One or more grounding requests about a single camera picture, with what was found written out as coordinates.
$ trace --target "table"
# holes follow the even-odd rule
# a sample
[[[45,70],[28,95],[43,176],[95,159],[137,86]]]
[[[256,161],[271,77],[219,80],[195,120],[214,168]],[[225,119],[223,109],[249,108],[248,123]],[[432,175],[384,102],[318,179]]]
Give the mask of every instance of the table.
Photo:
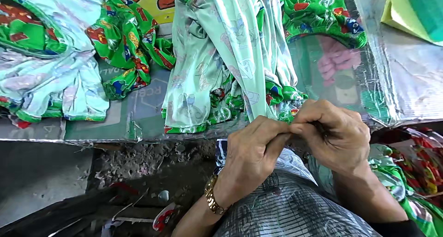
[[[297,88],[313,99],[328,99],[337,106],[359,112],[371,129],[443,120],[443,48],[380,24],[386,0],[345,0],[353,17],[360,17],[368,36],[357,52],[361,61],[337,70],[332,84],[324,84],[318,61],[326,52],[322,36],[308,36],[288,46],[299,78]],[[171,25],[162,25],[168,36]],[[100,75],[119,70],[99,61]],[[200,134],[164,134],[161,105],[169,71],[153,65],[149,86],[112,101],[104,122],[44,119],[19,129],[0,119],[1,140],[43,141],[69,144],[159,142],[225,138],[247,125],[244,116],[210,126]]]

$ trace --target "sleeve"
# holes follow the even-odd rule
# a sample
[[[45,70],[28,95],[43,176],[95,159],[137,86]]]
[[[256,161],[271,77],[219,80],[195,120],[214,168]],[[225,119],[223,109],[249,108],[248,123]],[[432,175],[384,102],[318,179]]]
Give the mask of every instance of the sleeve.
[[[383,237],[425,237],[417,224],[411,220],[404,222],[369,223]]]

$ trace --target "yellow cardboard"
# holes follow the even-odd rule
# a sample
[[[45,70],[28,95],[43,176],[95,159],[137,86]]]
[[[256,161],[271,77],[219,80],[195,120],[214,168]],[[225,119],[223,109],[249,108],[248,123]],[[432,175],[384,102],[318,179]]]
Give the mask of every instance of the yellow cardboard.
[[[386,0],[381,22],[428,42],[443,46],[443,42],[435,42],[429,38],[409,0]]]
[[[174,0],[134,0],[146,9],[159,23],[172,22],[174,18]]]

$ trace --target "concrete floor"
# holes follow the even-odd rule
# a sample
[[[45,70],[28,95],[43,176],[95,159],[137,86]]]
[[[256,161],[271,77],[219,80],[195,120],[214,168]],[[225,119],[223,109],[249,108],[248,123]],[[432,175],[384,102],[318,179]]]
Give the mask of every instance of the concrete floor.
[[[85,193],[92,149],[65,144],[0,142],[0,227]]]

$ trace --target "striped fabric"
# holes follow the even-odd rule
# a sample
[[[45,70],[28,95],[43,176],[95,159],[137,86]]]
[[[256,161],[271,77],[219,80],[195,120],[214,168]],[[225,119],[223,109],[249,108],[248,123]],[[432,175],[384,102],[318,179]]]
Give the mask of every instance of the striped fabric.
[[[216,174],[224,166],[227,140],[216,145]],[[380,236],[365,221],[318,191],[302,160],[283,149],[274,172],[221,220],[214,237]]]

